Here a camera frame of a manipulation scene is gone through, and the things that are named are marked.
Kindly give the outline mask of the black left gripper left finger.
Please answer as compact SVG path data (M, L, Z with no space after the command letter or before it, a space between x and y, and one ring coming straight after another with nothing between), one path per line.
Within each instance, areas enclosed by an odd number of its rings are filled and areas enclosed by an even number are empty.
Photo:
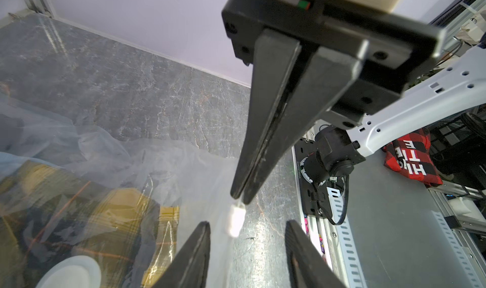
M206 287L210 262L210 236L210 223L200 222L153 287Z

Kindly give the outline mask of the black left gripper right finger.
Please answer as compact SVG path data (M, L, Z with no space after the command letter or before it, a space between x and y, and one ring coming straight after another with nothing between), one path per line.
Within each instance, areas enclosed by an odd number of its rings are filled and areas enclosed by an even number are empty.
M285 245L291 288L345 288L295 220L286 222Z

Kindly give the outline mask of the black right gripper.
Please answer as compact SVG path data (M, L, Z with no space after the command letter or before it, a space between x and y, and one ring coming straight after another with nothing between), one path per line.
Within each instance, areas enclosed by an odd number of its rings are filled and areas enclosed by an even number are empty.
M253 61L246 136L230 190L244 204L359 73L340 103L372 115L431 69L445 37L439 27L348 0L228 0L221 15L235 56ZM307 55L299 41L320 48Z

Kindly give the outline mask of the white bag slider clip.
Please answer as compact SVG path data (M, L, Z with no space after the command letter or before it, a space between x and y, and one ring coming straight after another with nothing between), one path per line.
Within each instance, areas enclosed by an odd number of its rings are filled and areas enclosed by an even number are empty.
M229 210L226 231L231 238L237 238L246 218L246 206L242 203L232 204Z

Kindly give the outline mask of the clear plastic vacuum bag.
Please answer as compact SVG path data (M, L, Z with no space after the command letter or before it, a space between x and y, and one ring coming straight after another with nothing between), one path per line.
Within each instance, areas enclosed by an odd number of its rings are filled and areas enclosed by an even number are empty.
M118 141L98 126L1 97L1 176L34 161L111 189L152 189L163 207L178 207L176 253L196 226L210 223L208 287L228 287L233 239L226 224L236 160L183 141Z

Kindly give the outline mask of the yellow plaid shirt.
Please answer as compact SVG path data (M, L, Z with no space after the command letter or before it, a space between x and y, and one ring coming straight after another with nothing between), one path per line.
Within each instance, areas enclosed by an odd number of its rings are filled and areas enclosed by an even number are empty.
M102 287L152 287L175 257L179 209L151 195L34 161L3 174L1 286L34 287L81 255L99 264Z

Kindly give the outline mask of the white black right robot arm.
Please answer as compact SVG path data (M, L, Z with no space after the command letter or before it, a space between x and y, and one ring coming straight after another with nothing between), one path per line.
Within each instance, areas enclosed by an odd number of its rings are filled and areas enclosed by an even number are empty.
M248 126L231 189L229 228L244 222L285 152L318 120L314 184L350 174L387 143L485 102L485 46L416 85L446 32L393 14L399 0L228 0L221 15L253 75Z

